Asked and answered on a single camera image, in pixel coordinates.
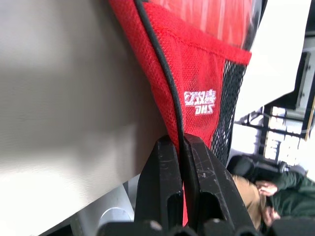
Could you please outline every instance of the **tan pants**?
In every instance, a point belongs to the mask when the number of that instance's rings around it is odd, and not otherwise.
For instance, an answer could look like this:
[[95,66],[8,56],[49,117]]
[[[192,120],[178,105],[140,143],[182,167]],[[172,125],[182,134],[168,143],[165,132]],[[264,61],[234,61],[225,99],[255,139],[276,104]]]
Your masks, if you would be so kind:
[[258,189],[247,179],[232,175],[235,185],[240,192],[242,200],[251,217],[255,229],[259,229],[261,222],[261,211],[266,206],[266,196],[259,195]]

